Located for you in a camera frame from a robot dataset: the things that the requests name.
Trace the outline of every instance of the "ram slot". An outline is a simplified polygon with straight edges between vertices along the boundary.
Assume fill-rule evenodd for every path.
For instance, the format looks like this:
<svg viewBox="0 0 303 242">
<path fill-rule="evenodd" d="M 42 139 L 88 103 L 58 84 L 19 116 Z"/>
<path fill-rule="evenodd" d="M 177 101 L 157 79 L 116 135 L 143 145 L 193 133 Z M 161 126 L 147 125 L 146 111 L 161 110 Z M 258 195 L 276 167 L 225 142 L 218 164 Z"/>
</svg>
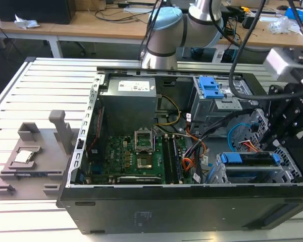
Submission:
<svg viewBox="0 0 303 242">
<path fill-rule="evenodd" d="M 175 139 L 163 137 L 162 146 L 166 184 L 178 184 L 182 175 Z"/>
</svg>

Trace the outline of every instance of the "slotted metal platform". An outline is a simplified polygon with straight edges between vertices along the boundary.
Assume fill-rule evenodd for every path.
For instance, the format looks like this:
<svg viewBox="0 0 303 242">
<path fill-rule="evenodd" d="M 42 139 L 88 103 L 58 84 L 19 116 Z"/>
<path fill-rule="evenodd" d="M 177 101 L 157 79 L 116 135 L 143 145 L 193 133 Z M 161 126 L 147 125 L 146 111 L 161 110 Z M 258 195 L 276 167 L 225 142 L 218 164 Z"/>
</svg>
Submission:
<svg viewBox="0 0 303 242">
<path fill-rule="evenodd" d="M 54 128 L 52 109 L 66 112 L 65 122 L 80 128 L 97 66 L 138 67 L 134 60 L 37 58 L 25 62 L 0 95 L 0 171 L 19 136 L 22 122 Z M 224 71 L 231 64 L 179 63 L 180 69 Z M 238 65 L 253 73 L 268 90 L 271 76 L 260 65 Z M 66 210 L 55 201 L 0 201 L 0 241 L 303 241 L 303 212 L 273 230 L 198 233 L 82 235 Z"/>
</svg>

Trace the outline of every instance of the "desk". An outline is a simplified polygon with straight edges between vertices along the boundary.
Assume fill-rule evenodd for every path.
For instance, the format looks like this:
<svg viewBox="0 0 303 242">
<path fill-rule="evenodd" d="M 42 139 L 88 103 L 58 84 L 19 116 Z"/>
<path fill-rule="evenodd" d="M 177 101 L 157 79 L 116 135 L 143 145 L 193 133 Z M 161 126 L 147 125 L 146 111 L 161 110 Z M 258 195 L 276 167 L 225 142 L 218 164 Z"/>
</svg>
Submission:
<svg viewBox="0 0 303 242">
<path fill-rule="evenodd" d="M 52 109 L 64 109 L 72 128 L 80 128 L 97 66 L 138 67 L 134 60 L 37 58 L 25 62 L 0 95 L 0 170 L 18 140 L 22 122 L 54 128 Z M 231 64 L 179 62 L 179 69 L 229 71 Z M 262 65 L 237 65 L 237 72 L 253 73 L 268 90 L 272 77 Z M 54 200 L 0 201 L 0 241 L 152 242 L 152 241 L 274 241 L 303 242 L 303 212 L 273 230 L 194 233 L 82 235 L 65 209 Z"/>
<path fill-rule="evenodd" d="M 279 5 L 288 5 L 287 1 L 271 0 L 268 8 L 276 8 Z M 118 13 L 107 16 L 121 10 L 108 9 L 103 13 L 105 18 L 119 19 L 128 17 L 130 13 Z M 144 22 L 147 21 L 147 15 L 138 17 Z M 53 56 L 63 57 L 59 41 L 83 41 L 83 42 L 103 42 L 103 43 L 125 43 L 140 44 L 145 35 L 146 24 L 143 22 L 134 22 L 128 24 L 115 24 L 99 20 L 89 12 L 77 12 L 69 25 L 45 24 L 39 23 L 40 27 L 33 29 L 20 29 L 13 22 L 1 22 L 0 26 L 10 38 L 22 39 L 41 39 L 50 43 Z M 276 34 L 269 33 L 267 26 L 269 23 L 258 21 L 256 29 L 251 35 L 247 46 L 256 48 L 278 47 L 278 46 L 298 46 L 303 47 L 303 36 L 295 33 Z M 243 39 L 248 30 L 243 29 L 238 24 L 237 33 Z M 221 39 L 214 47 L 217 49 L 213 62 L 221 61 L 222 55 L 229 42 Z"/>
</svg>

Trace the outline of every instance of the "motherboard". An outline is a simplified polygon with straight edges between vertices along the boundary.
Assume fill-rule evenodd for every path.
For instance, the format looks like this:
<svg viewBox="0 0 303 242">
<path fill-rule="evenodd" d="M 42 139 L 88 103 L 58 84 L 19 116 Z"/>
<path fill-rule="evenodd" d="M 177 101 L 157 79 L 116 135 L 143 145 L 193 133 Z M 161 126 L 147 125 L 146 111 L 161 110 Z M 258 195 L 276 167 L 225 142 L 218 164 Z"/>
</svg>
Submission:
<svg viewBox="0 0 303 242">
<path fill-rule="evenodd" d="M 134 184 L 131 177 L 148 177 L 157 180 L 160 184 L 166 184 L 165 166 L 163 156 L 163 139 L 161 136 L 153 136 L 150 142 L 148 136 L 108 136 L 105 152 L 105 160 L 91 160 L 88 166 L 87 177 L 91 184 Z M 178 152 L 178 170 L 181 169 L 181 159 L 186 151 L 185 139 L 176 138 Z M 137 151 L 137 147 L 152 147 L 152 150 Z M 191 178 L 185 176 L 184 184 L 191 183 Z"/>
</svg>

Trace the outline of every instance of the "sticker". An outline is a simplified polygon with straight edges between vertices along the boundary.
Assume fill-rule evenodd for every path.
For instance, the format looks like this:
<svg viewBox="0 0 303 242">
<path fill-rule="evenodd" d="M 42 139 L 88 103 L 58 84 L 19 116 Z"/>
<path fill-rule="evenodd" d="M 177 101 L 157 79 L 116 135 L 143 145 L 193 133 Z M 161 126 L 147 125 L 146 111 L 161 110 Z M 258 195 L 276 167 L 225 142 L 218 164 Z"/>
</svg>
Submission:
<svg viewBox="0 0 303 242">
<path fill-rule="evenodd" d="M 149 92 L 149 82 L 147 81 L 120 81 L 118 91 L 127 92 Z"/>
<path fill-rule="evenodd" d="M 133 215 L 133 225 L 143 227 L 144 225 L 150 224 L 153 217 L 153 212 L 135 212 Z"/>
<path fill-rule="evenodd" d="M 27 174 L 27 173 L 19 173 L 19 174 L 16 174 L 17 176 L 31 176 L 31 174 Z"/>
<path fill-rule="evenodd" d="M 229 89 L 221 89 L 221 92 L 231 94 L 231 91 Z"/>
<path fill-rule="evenodd" d="M 190 113 L 187 113 L 187 114 L 186 114 L 186 120 L 187 120 L 188 122 L 191 122 L 191 121 L 192 121 L 191 117 L 192 117 L 192 115 L 191 115 Z"/>
<path fill-rule="evenodd" d="M 209 165 L 209 158 L 206 155 L 203 156 L 203 160 L 201 161 L 201 164 Z"/>
<path fill-rule="evenodd" d="M 193 179 L 194 179 L 197 183 L 199 183 L 199 184 L 201 183 L 201 177 L 199 177 L 198 174 L 194 173 Z"/>
</svg>

